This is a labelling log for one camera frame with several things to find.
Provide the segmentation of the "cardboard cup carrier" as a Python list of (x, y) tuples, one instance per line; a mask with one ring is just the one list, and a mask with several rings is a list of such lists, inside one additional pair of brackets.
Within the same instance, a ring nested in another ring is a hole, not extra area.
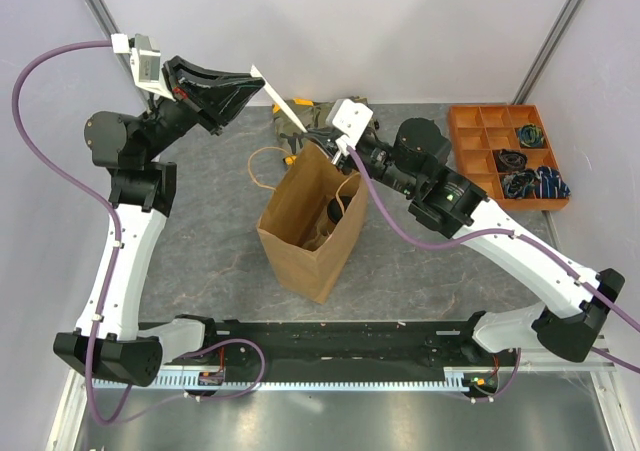
[(321, 236), (317, 231), (317, 223), (314, 228), (314, 231), (310, 234), (308, 239), (301, 245), (301, 247), (308, 251), (316, 251), (320, 248), (327, 239), (331, 236)]

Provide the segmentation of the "black plastic cup lid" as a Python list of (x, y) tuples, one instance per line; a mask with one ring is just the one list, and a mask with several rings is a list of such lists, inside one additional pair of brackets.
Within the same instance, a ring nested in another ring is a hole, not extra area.
[(344, 213), (348, 209), (351, 200), (352, 198), (350, 196), (339, 195), (338, 197), (334, 197), (329, 201), (326, 207), (326, 211), (327, 217), (331, 223), (335, 225), (339, 223)]

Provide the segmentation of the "white paper straw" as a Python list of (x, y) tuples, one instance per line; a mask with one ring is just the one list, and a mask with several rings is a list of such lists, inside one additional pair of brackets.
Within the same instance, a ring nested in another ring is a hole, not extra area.
[(306, 133), (307, 129), (298, 118), (298, 116), (294, 113), (294, 111), (290, 108), (290, 106), (286, 103), (286, 101), (280, 96), (280, 94), (273, 88), (273, 86), (268, 82), (268, 80), (263, 76), (261, 71), (255, 66), (252, 65), (250, 69), (250, 74), (254, 78), (259, 78), (264, 82), (263, 89), (267, 93), (267, 95), (271, 98), (274, 104), (276, 104), (284, 114), (289, 118), (289, 120), (302, 132)]

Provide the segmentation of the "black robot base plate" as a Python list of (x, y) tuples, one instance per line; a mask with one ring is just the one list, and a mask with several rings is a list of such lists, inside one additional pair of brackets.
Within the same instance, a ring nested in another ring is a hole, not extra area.
[(176, 359), (221, 365), (233, 380), (436, 380), (448, 368), (506, 369), (514, 353), (493, 355), (472, 339), (468, 321), (241, 322), (217, 321), (204, 344), (222, 350)]

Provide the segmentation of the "brown paper bag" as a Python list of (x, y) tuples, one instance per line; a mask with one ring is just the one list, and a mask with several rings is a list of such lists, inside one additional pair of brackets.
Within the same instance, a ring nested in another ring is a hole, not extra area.
[(365, 223), (368, 187), (361, 175), (343, 174), (315, 144), (307, 144), (276, 186), (253, 172), (253, 183), (271, 192), (256, 230), (282, 287), (323, 304), (334, 288)]

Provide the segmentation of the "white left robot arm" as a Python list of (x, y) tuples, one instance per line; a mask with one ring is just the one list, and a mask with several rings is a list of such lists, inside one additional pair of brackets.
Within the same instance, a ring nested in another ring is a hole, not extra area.
[(158, 157), (195, 126), (220, 134), (265, 85), (257, 70), (213, 71), (179, 56), (164, 63), (161, 76), (162, 91), (142, 114), (99, 111), (86, 122), (92, 162), (110, 175), (113, 214), (87, 304), (74, 329), (53, 343), (55, 355), (78, 373), (133, 386), (150, 385), (162, 364), (185, 353), (208, 364), (220, 349), (210, 318), (139, 322), (150, 259), (177, 189), (176, 164)]

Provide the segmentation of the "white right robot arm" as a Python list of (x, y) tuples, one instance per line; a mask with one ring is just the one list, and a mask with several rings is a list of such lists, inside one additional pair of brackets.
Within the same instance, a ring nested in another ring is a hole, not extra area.
[(594, 352), (625, 283), (620, 273), (595, 271), (564, 256), (512, 219), (484, 189), (448, 167), (451, 143), (433, 121), (405, 120), (393, 143), (380, 140), (371, 127), (353, 141), (349, 130), (308, 129), (303, 136), (338, 169), (359, 171), (383, 217), (390, 214), (375, 190), (377, 183), (408, 199), (416, 221), (444, 239), (421, 242), (391, 221), (401, 238), (429, 250), (465, 245), (537, 296), (537, 303), (525, 308), (474, 314), (471, 331), (457, 342), (465, 362), (481, 364), (508, 348), (542, 347), (574, 363)]

